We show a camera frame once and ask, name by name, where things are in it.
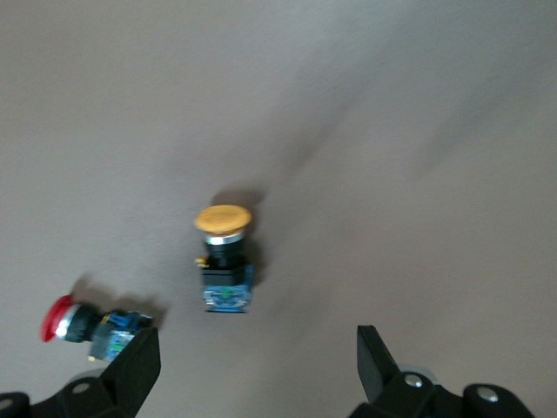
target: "screw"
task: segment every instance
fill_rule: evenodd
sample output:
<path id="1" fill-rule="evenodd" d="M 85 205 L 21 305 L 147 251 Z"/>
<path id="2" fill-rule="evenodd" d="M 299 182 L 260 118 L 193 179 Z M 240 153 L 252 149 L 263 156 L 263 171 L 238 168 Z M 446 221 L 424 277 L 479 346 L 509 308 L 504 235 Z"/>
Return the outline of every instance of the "screw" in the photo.
<path id="1" fill-rule="evenodd" d="M 420 377 L 416 374 L 407 374 L 404 378 L 406 385 L 412 386 L 413 388 L 421 388 L 424 386 L 424 382 L 421 381 Z"/>
<path id="2" fill-rule="evenodd" d="M 14 401 L 10 398 L 2 399 L 0 401 L 0 411 L 9 408 L 13 405 Z"/>
<path id="3" fill-rule="evenodd" d="M 73 394 L 81 394 L 89 388 L 89 383 L 79 383 L 78 385 L 74 386 L 71 392 Z"/>
<path id="4" fill-rule="evenodd" d="M 478 395 L 481 399 L 488 402 L 496 402 L 499 400 L 499 396 L 493 389 L 486 388 L 485 386 L 480 386 L 478 389 Z"/>

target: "yellow push button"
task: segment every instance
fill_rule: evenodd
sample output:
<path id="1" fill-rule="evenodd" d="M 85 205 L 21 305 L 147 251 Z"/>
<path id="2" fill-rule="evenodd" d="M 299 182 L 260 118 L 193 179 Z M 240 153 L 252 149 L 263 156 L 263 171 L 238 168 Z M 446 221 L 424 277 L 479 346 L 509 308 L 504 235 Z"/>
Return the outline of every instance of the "yellow push button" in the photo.
<path id="1" fill-rule="evenodd" d="M 209 235 L 225 236 L 239 233 L 250 223 L 252 215 L 242 206 L 210 206 L 199 213 L 194 225 Z"/>

